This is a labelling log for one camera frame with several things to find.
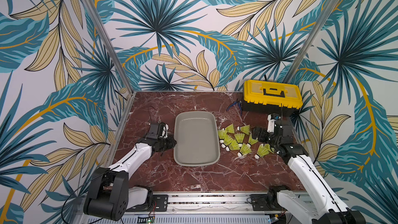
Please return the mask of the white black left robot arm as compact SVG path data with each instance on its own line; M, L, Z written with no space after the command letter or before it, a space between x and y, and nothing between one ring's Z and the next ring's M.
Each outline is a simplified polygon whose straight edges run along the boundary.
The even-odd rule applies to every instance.
M147 134L132 150L107 168L94 171L84 204L84 214L119 221L130 209L148 210L155 202L148 187L129 187L129 180L137 169L154 153L173 149L176 141L168 134L163 122L151 123Z

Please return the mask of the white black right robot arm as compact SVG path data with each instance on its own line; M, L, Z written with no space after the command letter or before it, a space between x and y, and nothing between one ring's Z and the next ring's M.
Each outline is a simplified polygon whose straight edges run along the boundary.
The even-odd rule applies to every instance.
M365 217L339 198L316 169L308 152L293 137L284 135L282 126L270 120L267 128L254 127L252 137L261 144L269 144L294 172L314 207L306 204L289 187L271 186L267 194L251 195L253 209L287 210L303 224L364 224Z

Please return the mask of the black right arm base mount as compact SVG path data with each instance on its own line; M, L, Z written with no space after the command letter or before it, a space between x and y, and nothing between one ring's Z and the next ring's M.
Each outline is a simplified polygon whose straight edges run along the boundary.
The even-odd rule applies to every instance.
M270 186L266 194L251 194L248 202L254 211L284 211L277 201L277 193L282 190L291 190L286 185Z

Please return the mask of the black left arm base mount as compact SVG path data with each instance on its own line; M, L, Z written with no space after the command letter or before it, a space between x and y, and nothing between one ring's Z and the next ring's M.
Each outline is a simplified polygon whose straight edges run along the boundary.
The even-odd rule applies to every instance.
M148 187L133 187L129 189L126 212L166 212L168 200L167 194L154 194Z

